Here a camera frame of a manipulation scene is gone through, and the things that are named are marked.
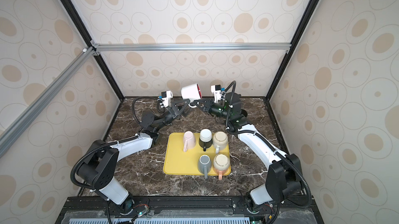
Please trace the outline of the white mug red inside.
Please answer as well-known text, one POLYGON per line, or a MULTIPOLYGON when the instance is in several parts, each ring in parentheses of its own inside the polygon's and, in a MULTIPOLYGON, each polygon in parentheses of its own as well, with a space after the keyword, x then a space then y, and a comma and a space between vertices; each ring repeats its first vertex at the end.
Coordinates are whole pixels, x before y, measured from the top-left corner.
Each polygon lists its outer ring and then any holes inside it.
POLYGON ((183 99, 189 99, 191 102, 202 99, 202 92, 197 83, 187 85, 181 89, 183 99))

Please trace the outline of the pink mug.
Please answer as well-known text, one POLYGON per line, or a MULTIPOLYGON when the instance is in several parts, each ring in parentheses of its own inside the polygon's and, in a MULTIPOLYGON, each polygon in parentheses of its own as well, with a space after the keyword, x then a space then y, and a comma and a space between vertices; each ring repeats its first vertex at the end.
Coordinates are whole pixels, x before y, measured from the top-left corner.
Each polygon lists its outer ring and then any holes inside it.
POLYGON ((194 134, 191 131, 187 131, 183 135, 183 151, 187 152, 195 148, 196 146, 196 139, 194 134))

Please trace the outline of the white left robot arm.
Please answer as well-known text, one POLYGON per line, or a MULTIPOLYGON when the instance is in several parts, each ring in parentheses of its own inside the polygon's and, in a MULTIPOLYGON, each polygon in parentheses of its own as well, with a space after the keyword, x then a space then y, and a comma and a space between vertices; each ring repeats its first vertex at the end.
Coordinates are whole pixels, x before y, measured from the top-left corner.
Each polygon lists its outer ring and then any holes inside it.
POLYGON ((134 153, 150 149, 163 127, 180 116, 188 115, 192 102, 190 99, 175 100, 166 107, 161 116, 147 111, 142 114, 141 120, 138 120, 135 104, 140 99, 144 98, 138 97, 133 100, 132 113, 141 126, 141 131, 132 137, 113 142, 93 142, 89 150, 73 166, 70 174, 73 184, 92 190, 104 200, 112 202, 119 208, 120 213, 125 215, 133 209, 134 200, 132 194, 114 176, 117 163, 134 153))

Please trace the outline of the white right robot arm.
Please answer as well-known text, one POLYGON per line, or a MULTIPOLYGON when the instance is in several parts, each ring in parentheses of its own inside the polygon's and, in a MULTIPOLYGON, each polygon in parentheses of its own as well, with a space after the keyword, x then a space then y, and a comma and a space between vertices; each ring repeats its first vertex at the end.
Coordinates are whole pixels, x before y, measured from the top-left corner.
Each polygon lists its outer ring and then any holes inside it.
POLYGON ((299 208, 310 207, 311 190, 302 174, 299 158, 277 148, 256 129, 247 119, 248 113, 242 109, 240 97, 237 93, 227 93, 223 103, 203 98, 194 100, 190 106, 224 118, 226 132, 244 142, 267 168, 265 184, 247 194, 248 204, 258 207, 267 202, 287 201, 299 208))

